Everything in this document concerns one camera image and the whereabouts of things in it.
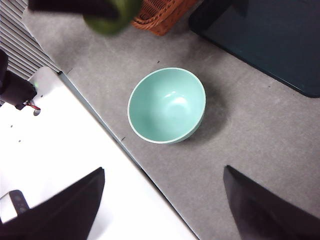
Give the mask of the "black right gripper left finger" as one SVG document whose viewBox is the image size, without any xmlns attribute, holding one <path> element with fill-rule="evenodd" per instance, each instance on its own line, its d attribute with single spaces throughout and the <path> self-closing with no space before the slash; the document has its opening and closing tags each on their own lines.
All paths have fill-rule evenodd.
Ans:
<svg viewBox="0 0 320 240">
<path fill-rule="evenodd" d="M 98 213 L 105 171 L 97 168 L 47 201 L 0 224 L 2 240 L 85 240 Z"/>
</svg>

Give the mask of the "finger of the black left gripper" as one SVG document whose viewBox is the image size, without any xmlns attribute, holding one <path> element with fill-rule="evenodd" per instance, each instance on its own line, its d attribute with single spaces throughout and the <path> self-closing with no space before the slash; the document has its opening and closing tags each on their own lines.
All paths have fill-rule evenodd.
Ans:
<svg viewBox="0 0 320 240">
<path fill-rule="evenodd" d="M 31 11 L 82 14 L 117 19 L 119 11 L 107 0 L 29 0 Z"/>
</svg>

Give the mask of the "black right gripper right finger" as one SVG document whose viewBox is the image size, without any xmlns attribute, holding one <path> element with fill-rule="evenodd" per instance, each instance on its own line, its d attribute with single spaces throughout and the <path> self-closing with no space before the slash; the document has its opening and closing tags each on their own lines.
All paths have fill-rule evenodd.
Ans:
<svg viewBox="0 0 320 240">
<path fill-rule="evenodd" d="M 318 240 L 320 219 L 285 201 L 230 165 L 223 183 L 243 240 Z"/>
</svg>

